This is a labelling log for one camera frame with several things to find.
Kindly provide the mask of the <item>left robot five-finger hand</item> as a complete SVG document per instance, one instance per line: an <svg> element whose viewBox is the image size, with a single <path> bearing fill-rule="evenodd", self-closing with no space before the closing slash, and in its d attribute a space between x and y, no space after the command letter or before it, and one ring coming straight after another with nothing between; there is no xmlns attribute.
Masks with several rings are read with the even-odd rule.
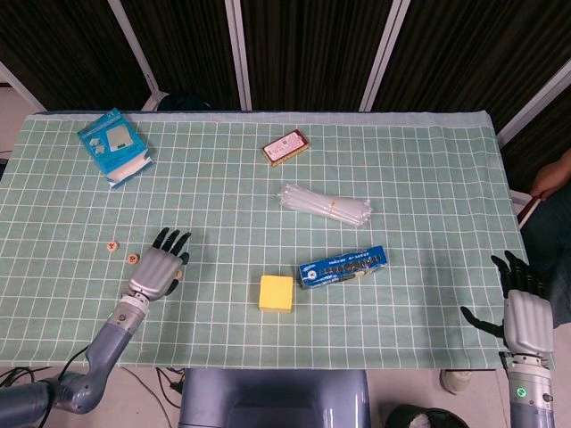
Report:
<svg viewBox="0 0 571 428"><path fill-rule="evenodd" d="M141 256L121 295L156 301L173 293L180 282L177 273L184 271L190 259L186 246L191 235L164 227Z"/></svg>

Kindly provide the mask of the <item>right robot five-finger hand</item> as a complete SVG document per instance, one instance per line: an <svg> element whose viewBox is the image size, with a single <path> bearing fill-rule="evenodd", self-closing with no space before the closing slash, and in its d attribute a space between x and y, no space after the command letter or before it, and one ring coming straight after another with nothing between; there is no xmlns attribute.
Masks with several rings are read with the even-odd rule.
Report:
<svg viewBox="0 0 571 428"><path fill-rule="evenodd" d="M547 358L554 350L554 324L540 274L510 251L503 258L492 255L491 261L500 276L503 321L496 325L481 320L464 306L463 317L476 329L503 340L512 355Z"/></svg>

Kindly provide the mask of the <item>bystander bare hand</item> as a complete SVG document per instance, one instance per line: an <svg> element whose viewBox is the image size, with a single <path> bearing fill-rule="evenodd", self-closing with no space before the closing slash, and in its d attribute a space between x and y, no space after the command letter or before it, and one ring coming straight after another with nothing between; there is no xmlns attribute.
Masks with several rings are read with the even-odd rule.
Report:
<svg viewBox="0 0 571 428"><path fill-rule="evenodd" d="M535 198L546 201L570 180L570 172L570 150L566 150L558 160L542 167L538 171L530 194Z"/></svg>

